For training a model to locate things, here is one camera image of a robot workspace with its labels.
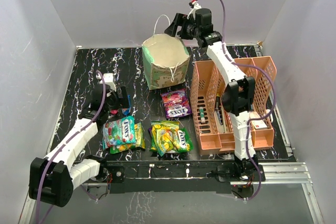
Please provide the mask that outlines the red snack packet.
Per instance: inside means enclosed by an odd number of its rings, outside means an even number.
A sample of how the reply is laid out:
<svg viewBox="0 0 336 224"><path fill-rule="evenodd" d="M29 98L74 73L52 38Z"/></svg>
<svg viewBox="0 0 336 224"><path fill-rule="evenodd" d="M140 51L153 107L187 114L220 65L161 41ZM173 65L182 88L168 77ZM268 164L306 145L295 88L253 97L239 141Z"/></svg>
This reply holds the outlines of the red snack packet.
<svg viewBox="0 0 336 224"><path fill-rule="evenodd" d="M111 110L111 111L110 111L110 114L112 114L112 115L116 115L116 114L118 114L118 110Z"/></svg>

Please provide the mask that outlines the green white paper bag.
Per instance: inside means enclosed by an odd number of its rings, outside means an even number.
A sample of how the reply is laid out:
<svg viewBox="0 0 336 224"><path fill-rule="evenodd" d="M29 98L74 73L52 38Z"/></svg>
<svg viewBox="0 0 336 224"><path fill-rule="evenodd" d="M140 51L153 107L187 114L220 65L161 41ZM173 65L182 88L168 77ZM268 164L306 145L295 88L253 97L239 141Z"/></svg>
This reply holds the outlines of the green white paper bag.
<svg viewBox="0 0 336 224"><path fill-rule="evenodd" d="M144 76L149 90L168 88L185 82L190 54L177 37L156 33L142 43Z"/></svg>

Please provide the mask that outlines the teal snack packet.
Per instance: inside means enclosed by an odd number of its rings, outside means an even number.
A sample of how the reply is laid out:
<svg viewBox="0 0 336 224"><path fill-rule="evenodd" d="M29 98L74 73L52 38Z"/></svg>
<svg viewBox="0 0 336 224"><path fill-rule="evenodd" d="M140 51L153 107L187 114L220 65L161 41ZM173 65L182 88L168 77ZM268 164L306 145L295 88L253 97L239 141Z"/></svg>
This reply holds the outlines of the teal snack packet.
<svg viewBox="0 0 336 224"><path fill-rule="evenodd" d="M108 122L102 128L102 145L104 149L123 144L133 144L135 139L135 123L133 116Z"/></svg>

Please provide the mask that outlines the purple snack box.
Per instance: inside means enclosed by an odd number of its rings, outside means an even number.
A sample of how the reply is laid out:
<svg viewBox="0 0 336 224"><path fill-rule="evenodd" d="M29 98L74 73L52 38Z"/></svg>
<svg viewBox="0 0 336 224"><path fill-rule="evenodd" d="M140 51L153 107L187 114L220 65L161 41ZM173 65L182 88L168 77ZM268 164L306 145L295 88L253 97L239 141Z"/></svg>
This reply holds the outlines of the purple snack box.
<svg viewBox="0 0 336 224"><path fill-rule="evenodd" d="M167 119L183 118L192 114L185 89L166 92L161 94L161 98Z"/></svg>

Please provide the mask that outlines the orange plastic desk organizer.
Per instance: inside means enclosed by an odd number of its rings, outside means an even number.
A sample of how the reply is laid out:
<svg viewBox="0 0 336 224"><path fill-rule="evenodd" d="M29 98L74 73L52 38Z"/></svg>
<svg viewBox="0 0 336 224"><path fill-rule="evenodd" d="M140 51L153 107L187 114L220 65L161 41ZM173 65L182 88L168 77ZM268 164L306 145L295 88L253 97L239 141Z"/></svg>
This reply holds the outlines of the orange plastic desk organizer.
<svg viewBox="0 0 336 224"><path fill-rule="evenodd" d="M190 102L200 155L250 155L274 144L266 103L277 69L270 56L238 58L238 77L224 78L211 60L194 63Z"/></svg>

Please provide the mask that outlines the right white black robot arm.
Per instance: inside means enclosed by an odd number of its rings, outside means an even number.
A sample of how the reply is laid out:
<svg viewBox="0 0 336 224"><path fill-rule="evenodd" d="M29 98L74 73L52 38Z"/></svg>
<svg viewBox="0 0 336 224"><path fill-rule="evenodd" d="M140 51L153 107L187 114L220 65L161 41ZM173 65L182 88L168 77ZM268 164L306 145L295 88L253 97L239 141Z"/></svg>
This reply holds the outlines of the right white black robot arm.
<svg viewBox="0 0 336 224"><path fill-rule="evenodd" d="M195 14L176 13L165 34L180 39L196 39L201 48L214 62L226 85L222 106L228 113L235 140L234 174L240 180L252 179L258 169L258 160L250 133L250 112L254 101L255 79L244 74L225 51L222 35L214 30L212 12L200 8Z"/></svg>

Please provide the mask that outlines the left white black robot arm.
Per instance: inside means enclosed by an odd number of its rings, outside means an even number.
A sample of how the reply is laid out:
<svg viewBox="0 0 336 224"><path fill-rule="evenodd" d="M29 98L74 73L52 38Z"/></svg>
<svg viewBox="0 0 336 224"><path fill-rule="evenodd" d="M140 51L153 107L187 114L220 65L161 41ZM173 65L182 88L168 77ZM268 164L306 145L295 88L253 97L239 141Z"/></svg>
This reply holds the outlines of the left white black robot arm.
<svg viewBox="0 0 336 224"><path fill-rule="evenodd" d="M110 111L128 107L125 87L114 91L107 84L96 85L65 138L44 158L36 157L32 161L29 197L63 207L71 199L73 191L84 182L93 178L98 182L104 181L109 173L104 158L89 155L81 163L75 161L87 143L99 133Z"/></svg>

